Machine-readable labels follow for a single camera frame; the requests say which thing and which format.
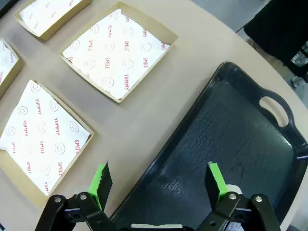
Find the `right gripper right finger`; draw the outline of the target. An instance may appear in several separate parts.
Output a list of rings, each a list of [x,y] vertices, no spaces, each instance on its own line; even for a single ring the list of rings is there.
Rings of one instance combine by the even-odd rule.
[[[268,197],[254,194],[246,198],[228,190],[217,163],[207,163],[205,187],[212,211],[197,231],[226,231],[231,222],[241,224],[244,231],[281,231]]]

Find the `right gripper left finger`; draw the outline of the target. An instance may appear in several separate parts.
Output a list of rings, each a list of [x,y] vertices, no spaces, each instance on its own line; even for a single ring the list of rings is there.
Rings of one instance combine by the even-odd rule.
[[[90,231],[113,231],[113,223],[104,213],[112,184],[108,162],[99,165],[87,191],[69,199],[59,194],[48,199],[35,231],[73,231],[81,222]]]

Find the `black chair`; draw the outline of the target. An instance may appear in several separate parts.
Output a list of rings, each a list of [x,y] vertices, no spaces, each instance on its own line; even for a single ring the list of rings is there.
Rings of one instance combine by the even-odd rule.
[[[244,31],[296,76],[308,78],[308,0],[271,0]]]

